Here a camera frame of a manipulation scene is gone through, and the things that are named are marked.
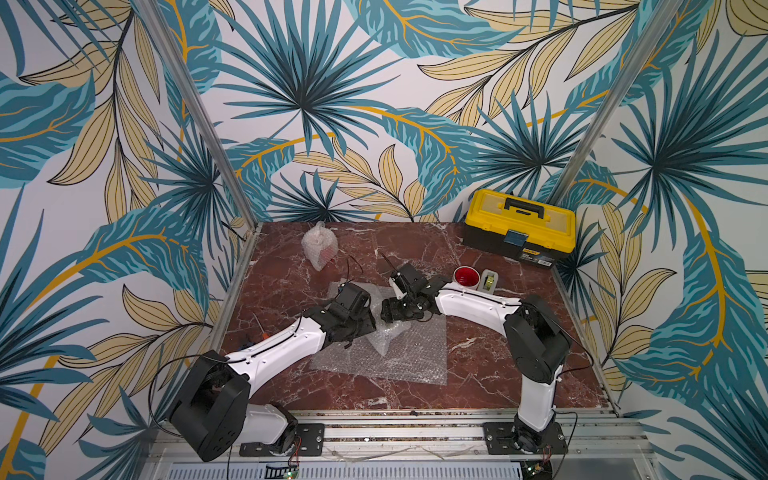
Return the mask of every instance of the yellow toolbox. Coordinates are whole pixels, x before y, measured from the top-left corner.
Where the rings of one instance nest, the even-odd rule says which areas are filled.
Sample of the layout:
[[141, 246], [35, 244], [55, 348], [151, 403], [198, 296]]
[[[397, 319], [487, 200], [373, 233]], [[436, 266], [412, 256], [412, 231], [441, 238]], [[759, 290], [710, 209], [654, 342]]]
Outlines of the yellow toolbox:
[[463, 243], [551, 268], [576, 247], [576, 215], [533, 200], [478, 190], [469, 205]]

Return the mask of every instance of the metal pole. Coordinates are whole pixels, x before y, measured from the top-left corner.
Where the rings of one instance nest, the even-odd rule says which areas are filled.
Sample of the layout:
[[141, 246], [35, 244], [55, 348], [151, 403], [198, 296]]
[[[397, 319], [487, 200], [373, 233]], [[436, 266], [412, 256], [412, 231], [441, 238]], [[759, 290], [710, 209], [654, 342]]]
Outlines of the metal pole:
[[683, 4], [683, 0], [659, 0], [659, 4], [654, 9], [648, 24], [640, 33], [637, 45], [631, 49], [627, 56], [624, 67], [616, 75], [614, 84], [605, 96], [605, 100], [598, 107], [594, 114], [594, 120], [589, 124], [587, 131], [576, 147], [576, 151], [571, 155], [571, 160], [563, 169], [558, 184], [547, 199], [548, 204], [557, 205], [563, 199], [565, 194], [571, 188], [576, 175], [587, 161], [587, 156], [592, 152], [594, 142], [598, 140], [605, 128], [611, 115], [619, 107], [629, 88], [634, 83], [635, 78], [640, 74], [645, 66], [645, 62], [656, 48], [661, 40], [661, 35], [667, 29], [667, 26], [674, 19], [677, 10]]
[[235, 205], [240, 210], [240, 215], [245, 219], [248, 228], [255, 230], [257, 221], [250, 210], [250, 204], [235, 177], [232, 164], [227, 157], [227, 152], [224, 150], [219, 136], [216, 134], [214, 124], [210, 121], [208, 113], [205, 111], [203, 101], [187, 69], [187, 64], [184, 63], [176, 41], [170, 33], [170, 26], [168, 26], [165, 17], [157, 7], [157, 0], [134, 0], [134, 4], [139, 16], [141, 16], [141, 20], [147, 26], [147, 32], [160, 53], [160, 58], [165, 68], [168, 69], [170, 76], [176, 81], [181, 98], [184, 100], [187, 110], [189, 110], [190, 116], [195, 122], [197, 131], [200, 132], [214, 162], [216, 162], [224, 183], [230, 188]]

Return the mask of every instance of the toolbox lid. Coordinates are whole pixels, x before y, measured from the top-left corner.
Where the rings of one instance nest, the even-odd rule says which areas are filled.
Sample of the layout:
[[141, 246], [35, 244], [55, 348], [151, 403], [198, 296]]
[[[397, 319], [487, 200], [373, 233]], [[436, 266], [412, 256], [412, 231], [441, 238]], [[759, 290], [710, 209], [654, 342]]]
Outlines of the toolbox lid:
[[466, 223], [504, 236], [527, 234], [529, 243], [565, 253], [576, 247], [574, 212], [493, 190], [475, 192]]

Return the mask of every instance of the toolbox handle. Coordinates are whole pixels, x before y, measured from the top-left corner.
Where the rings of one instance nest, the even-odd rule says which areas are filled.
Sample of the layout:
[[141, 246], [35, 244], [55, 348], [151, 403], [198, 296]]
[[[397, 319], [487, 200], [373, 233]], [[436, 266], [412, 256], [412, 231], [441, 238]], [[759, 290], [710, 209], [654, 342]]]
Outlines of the toolbox handle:
[[[507, 200], [504, 202], [504, 210], [509, 210], [510, 207], [515, 208], [521, 208], [523, 210], [527, 210], [529, 212], [534, 212], [538, 214], [538, 217], [543, 219], [544, 218], [544, 206], [543, 205], [537, 205], [537, 204], [530, 204], [528, 202], [525, 202], [523, 200], [518, 200], [517, 198], [507, 198]], [[530, 215], [527, 212], [521, 212], [518, 210], [519, 214], [525, 214]]]

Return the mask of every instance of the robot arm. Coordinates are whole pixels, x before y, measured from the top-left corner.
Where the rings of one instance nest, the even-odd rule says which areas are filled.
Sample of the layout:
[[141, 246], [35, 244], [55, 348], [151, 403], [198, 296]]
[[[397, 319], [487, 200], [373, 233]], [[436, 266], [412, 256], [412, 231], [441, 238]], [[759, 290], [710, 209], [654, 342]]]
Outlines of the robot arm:
[[[571, 341], [547, 303], [470, 290], [436, 276], [427, 280], [413, 266], [395, 270], [396, 298], [382, 304], [382, 319], [421, 319], [424, 312], [459, 316], [507, 338], [523, 374], [515, 417], [515, 444], [536, 452], [554, 421], [554, 389]], [[298, 360], [335, 342], [351, 342], [376, 329], [370, 296], [353, 283], [335, 299], [306, 310], [291, 326], [254, 346], [220, 356], [213, 350], [193, 365], [170, 407], [171, 424], [208, 462], [235, 441], [260, 442], [281, 454], [290, 450], [296, 420], [279, 406], [250, 406], [248, 399], [269, 379]]]

